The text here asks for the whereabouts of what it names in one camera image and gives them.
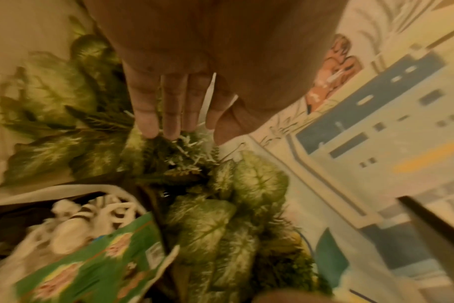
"blue painted roof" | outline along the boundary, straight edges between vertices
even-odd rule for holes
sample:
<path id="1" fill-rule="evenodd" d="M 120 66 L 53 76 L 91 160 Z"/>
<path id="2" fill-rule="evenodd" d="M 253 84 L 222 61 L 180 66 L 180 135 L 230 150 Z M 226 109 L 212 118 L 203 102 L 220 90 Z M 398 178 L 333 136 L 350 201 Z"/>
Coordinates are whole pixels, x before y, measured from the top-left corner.
<path id="1" fill-rule="evenodd" d="M 417 69 L 406 73 L 405 70 L 413 65 Z M 297 139 L 306 152 L 311 154 L 318 149 L 320 143 L 327 143 L 340 134 L 341 130 L 335 122 L 340 122 L 344 129 L 352 127 L 444 66 L 442 59 L 433 52 L 419 60 L 406 55 L 301 130 L 297 134 Z M 392 82 L 392 78 L 396 76 L 402 78 Z M 369 95 L 373 96 L 371 100 L 363 105 L 357 105 L 357 102 Z"/>

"green packet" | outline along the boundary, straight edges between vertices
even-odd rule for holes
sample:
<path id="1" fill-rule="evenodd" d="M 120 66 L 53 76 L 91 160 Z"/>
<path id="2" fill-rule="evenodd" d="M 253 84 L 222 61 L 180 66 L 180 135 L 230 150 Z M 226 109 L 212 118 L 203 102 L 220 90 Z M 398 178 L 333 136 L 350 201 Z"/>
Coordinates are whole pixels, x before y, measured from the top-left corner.
<path id="1" fill-rule="evenodd" d="M 150 213 L 20 280 L 20 303 L 136 303 L 179 252 L 166 257 Z"/>

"orange painted shape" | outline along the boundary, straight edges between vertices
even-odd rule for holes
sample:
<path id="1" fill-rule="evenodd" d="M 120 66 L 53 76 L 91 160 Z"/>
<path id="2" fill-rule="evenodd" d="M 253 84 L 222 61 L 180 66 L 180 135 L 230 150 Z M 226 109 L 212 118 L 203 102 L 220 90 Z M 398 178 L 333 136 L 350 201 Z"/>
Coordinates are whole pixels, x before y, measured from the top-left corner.
<path id="1" fill-rule="evenodd" d="M 410 160 L 403 161 L 393 167 L 395 173 L 412 173 L 445 160 L 454 155 L 454 142 L 444 144 L 440 147 Z"/>

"green package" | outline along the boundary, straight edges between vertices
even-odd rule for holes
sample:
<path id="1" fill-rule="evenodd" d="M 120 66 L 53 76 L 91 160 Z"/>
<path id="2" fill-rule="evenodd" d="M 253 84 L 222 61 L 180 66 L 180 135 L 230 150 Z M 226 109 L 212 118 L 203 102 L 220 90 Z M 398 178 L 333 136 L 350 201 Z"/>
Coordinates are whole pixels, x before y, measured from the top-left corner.
<path id="1" fill-rule="evenodd" d="M 150 213 L 15 285 L 20 303 L 135 303 L 178 252 L 165 256 Z"/>

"human hand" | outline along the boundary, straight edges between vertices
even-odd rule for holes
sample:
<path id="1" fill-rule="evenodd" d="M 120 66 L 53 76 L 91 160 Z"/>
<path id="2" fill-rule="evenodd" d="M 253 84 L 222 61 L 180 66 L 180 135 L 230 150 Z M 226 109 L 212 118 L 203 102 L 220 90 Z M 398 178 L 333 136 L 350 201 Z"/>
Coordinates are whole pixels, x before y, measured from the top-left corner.
<path id="1" fill-rule="evenodd" d="M 123 60 L 142 133 L 159 133 L 159 83 L 164 136 L 193 131 L 216 72 L 206 127 L 223 144 L 307 92 L 347 0 L 85 2 Z"/>
<path id="2" fill-rule="evenodd" d="M 262 294 L 254 298 L 253 303 L 334 303 L 335 301 L 309 293 L 281 290 Z"/>

